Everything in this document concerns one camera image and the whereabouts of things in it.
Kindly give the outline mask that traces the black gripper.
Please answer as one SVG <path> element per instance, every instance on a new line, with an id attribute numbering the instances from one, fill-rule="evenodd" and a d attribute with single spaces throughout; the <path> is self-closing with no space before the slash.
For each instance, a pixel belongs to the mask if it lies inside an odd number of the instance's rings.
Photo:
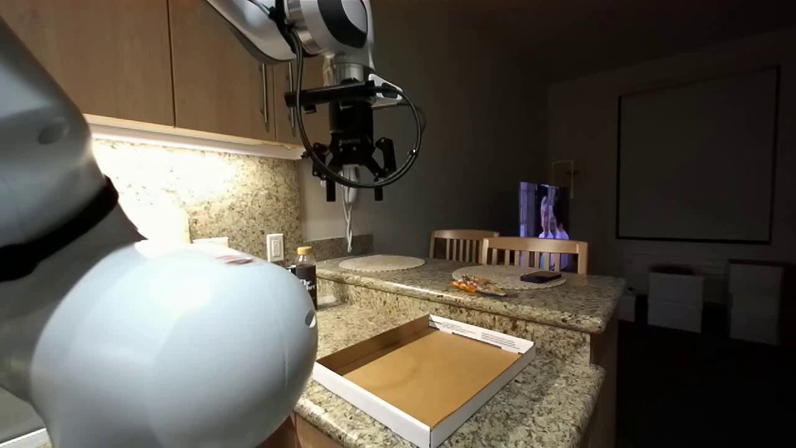
<path id="1" fill-rule="evenodd" d="M 372 109 L 396 108 L 402 93 L 386 80 L 353 83 L 346 80 L 330 88 L 289 89 L 282 101 L 296 109 L 296 124 L 306 157 L 314 169 L 325 179 L 325 202 L 336 202 L 336 184 L 346 184 L 343 167 L 365 167 L 378 184 L 372 198 L 383 202 L 381 184 L 396 184 L 402 169 L 396 164 L 396 150 L 387 137 L 372 137 Z M 330 141 L 310 141 L 302 128 L 302 114 L 319 104 L 327 108 Z"/>

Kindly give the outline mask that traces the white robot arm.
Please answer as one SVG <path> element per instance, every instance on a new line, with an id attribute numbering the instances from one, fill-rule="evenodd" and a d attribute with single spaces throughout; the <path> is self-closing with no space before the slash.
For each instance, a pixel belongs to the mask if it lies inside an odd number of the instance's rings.
<path id="1" fill-rule="evenodd" d="M 258 448 L 294 413 L 319 318 L 279 264 L 113 245 L 82 109 L 0 23 L 0 381 L 52 448 Z"/>

